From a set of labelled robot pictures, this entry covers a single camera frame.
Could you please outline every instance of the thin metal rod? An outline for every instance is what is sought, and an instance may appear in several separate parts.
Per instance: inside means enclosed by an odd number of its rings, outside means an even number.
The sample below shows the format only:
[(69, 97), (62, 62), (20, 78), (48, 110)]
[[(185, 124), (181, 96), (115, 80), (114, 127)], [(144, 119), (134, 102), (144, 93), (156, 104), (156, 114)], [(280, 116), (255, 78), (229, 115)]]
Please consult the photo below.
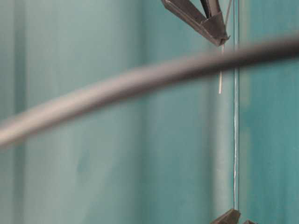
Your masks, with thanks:
[[(234, 42), (239, 47), (239, 0), (234, 0)], [(234, 70), (234, 209), (239, 209), (239, 68)]]
[(0, 126), (0, 147), (58, 126), (112, 103), (152, 92), (171, 84), (218, 74), (236, 67), (299, 56), (299, 35), (236, 52), (192, 56), (162, 65), (135, 69), (118, 78), (59, 97), (23, 112)]
[[(226, 10), (226, 16), (225, 16), (225, 29), (227, 29), (228, 27), (228, 18), (229, 18), (229, 12), (230, 12), (230, 8), (232, 6), (232, 0), (229, 0), (229, 3), (228, 3), (228, 8)], [(224, 48), (225, 48), (225, 43), (221, 46), (221, 53), (224, 53)], [(221, 94), (222, 93), (222, 71), (220, 71), (220, 74), (219, 74), (219, 90), (218, 90), (218, 93)]]

